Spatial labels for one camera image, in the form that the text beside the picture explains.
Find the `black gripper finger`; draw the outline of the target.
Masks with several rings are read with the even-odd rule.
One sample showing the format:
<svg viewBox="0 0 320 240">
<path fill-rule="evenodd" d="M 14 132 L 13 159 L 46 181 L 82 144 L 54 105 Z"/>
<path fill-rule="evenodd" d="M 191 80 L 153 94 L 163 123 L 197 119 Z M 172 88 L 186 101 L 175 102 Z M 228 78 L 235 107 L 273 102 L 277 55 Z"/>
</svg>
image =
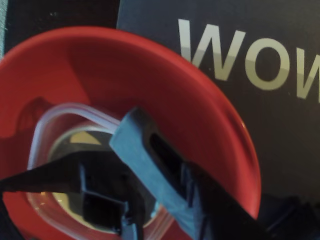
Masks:
<svg viewBox="0 0 320 240">
<path fill-rule="evenodd" d="M 183 164 L 196 240 L 269 240 L 270 234 L 199 165 Z"/>
<path fill-rule="evenodd" d="M 121 180 L 125 189 L 125 202 L 121 214 L 121 238 L 143 240 L 144 228 L 157 215 L 158 204 L 134 175 L 123 174 Z"/>
</svg>

